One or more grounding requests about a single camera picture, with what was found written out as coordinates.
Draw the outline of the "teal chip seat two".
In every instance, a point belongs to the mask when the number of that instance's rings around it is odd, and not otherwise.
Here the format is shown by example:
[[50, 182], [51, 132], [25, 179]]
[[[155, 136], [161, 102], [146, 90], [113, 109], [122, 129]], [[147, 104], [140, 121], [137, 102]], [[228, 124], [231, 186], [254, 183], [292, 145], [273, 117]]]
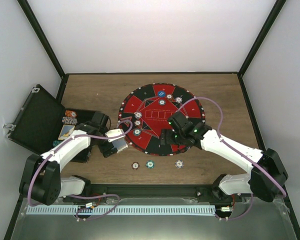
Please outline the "teal chip seat two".
[[141, 130], [138, 129], [138, 128], [136, 128], [136, 129], [134, 129], [133, 134], [134, 134], [135, 136], [139, 136], [139, 135], [141, 134]]

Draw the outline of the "blue orange chip stack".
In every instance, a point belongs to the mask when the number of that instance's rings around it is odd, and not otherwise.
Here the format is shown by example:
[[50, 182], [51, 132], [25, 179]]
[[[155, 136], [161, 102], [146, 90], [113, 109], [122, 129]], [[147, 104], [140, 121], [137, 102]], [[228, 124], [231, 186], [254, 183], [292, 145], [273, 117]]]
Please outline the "blue orange chip stack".
[[183, 168], [184, 167], [184, 162], [182, 160], [177, 160], [175, 162], [175, 167], [180, 169], [180, 168]]

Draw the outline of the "brown 100 chip stack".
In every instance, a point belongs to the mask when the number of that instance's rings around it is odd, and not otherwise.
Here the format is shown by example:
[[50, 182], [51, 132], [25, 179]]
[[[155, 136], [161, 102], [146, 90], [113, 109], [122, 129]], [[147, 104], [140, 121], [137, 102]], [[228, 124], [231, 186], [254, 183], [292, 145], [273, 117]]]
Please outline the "brown 100 chip stack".
[[139, 165], [138, 162], [133, 162], [132, 165], [131, 165], [131, 167], [132, 167], [134, 170], [137, 170], [137, 169], [140, 167], [140, 165]]

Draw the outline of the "teal chip stack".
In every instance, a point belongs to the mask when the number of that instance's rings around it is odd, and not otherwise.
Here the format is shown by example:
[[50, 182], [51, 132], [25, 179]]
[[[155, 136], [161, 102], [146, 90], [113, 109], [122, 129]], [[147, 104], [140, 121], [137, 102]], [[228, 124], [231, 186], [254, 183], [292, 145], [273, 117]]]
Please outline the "teal chip stack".
[[153, 169], [155, 167], [155, 163], [152, 160], [148, 160], [145, 164], [148, 169]]

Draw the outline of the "teal chip seat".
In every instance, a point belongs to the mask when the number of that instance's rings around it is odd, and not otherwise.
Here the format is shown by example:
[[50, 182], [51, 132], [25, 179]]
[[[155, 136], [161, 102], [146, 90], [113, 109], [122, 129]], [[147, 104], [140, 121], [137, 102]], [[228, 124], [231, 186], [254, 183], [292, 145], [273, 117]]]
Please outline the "teal chip seat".
[[159, 100], [158, 103], [160, 106], [164, 106], [166, 104], [166, 102], [163, 99]]

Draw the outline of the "blue white chip seat three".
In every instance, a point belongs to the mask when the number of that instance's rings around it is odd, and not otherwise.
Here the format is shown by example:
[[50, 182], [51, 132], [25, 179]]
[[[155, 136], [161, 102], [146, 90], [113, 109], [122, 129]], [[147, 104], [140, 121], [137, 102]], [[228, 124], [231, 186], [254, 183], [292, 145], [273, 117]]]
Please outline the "blue white chip seat three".
[[141, 112], [136, 112], [134, 114], [134, 116], [135, 116], [136, 119], [140, 119], [142, 117], [142, 113]]

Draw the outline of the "blue white chip seat seven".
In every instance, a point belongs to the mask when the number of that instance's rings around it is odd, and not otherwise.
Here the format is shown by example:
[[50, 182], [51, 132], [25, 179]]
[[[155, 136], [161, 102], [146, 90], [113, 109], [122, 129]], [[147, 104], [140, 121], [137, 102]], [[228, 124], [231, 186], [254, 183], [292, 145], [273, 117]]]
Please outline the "blue white chip seat seven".
[[181, 103], [182, 101], [183, 101], [183, 99], [181, 98], [181, 97], [176, 97], [175, 98], [175, 101], [177, 102], [177, 103]]

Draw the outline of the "blue small blind button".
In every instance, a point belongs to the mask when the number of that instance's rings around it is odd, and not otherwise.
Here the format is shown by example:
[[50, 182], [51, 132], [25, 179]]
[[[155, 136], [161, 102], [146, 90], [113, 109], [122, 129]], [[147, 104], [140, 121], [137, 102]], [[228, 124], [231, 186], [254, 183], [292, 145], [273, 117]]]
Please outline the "blue small blind button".
[[157, 92], [157, 96], [160, 98], [164, 98], [166, 96], [166, 92], [164, 90], [160, 90]]

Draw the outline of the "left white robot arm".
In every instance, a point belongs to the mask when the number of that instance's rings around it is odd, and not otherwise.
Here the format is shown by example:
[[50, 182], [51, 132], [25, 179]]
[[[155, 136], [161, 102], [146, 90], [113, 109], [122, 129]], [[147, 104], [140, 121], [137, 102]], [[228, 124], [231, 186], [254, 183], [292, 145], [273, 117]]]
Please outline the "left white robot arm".
[[87, 202], [92, 189], [82, 177], [62, 178], [63, 168], [81, 151], [93, 145], [102, 145], [108, 140], [109, 117], [96, 111], [90, 121], [78, 124], [74, 131], [51, 150], [30, 155], [25, 162], [19, 193], [27, 199], [28, 205], [51, 205], [58, 198], [75, 195], [81, 202]]

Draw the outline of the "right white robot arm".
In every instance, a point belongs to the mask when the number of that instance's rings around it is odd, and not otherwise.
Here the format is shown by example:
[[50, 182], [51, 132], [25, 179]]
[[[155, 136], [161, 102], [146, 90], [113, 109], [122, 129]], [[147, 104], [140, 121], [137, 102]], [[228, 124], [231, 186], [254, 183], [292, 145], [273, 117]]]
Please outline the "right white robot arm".
[[222, 202], [230, 195], [252, 194], [270, 203], [275, 198], [286, 197], [283, 186], [288, 173], [275, 150], [245, 146], [203, 122], [194, 124], [179, 111], [167, 122], [168, 127], [160, 131], [161, 145], [196, 147], [214, 153], [245, 171], [244, 174], [220, 175], [213, 182], [212, 195], [215, 200]]

